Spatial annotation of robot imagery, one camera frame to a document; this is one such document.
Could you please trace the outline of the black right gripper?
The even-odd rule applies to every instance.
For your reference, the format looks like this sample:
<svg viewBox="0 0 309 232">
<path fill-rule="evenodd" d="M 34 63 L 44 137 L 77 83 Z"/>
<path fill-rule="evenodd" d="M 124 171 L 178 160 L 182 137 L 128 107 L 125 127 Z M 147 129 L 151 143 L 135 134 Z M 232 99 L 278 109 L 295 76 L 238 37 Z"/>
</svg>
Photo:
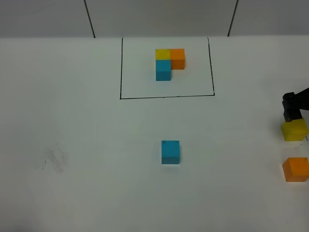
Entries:
<svg viewBox="0 0 309 232">
<path fill-rule="evenodd" d="M 309 88 L 294 94 L 293 92 L 285 93 L 282 97 L 284 108 L 284 119 L 286 122 L 301 119 L 301 110 L 309 110 Z"/>
</svg>

